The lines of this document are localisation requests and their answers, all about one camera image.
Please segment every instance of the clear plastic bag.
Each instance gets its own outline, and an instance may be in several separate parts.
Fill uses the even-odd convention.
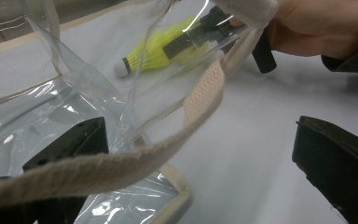
[[[61,20],[49,0],[0,4],[0,13],[20,13],[14,20],[22,24],[7,29],[34,30],[0,43],[0,177],[22,175],[24,163],[87,119],[104,117],[110,153],[131,151],[141,137],[151,144],[149,128],[182,105],[222,48],[251,30],[232,27],[230,15],[201,0],[125,1],[73,20]],[[11,22],[0,22],[0,33]],[[162,188],[159,208],[177,195],[160,173],[139,185],[151,182]],[[76,223],[114,223],[115,208],[127,205],[114,207],[113,198],[132,201],[134,188],[90,196]],[[93,214],[104,217],[94,222]]]

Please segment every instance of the white surface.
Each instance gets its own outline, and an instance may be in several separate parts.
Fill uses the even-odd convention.
[[[319,57],[275,58],[278,68],[267,75],[248,59],[217,111],[171,160],[194,194],[180,223],[346,223],[291,155],[301,115],[358,135],[358,74],[330,73]]]

